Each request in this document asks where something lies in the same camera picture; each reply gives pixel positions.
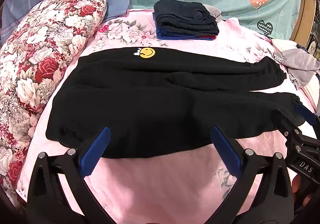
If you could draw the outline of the right hand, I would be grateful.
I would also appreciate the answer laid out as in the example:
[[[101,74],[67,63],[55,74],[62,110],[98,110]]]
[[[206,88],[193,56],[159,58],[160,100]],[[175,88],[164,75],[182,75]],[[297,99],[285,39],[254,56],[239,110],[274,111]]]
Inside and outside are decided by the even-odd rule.
[[[292,183],[291,183],[291,187],[292,187],[292,192],[293,193],[296,193],[300,187],[301,187],[301,184],[302,184],[302,179],[299,175],[296,175],[293,180],[292,180]]]

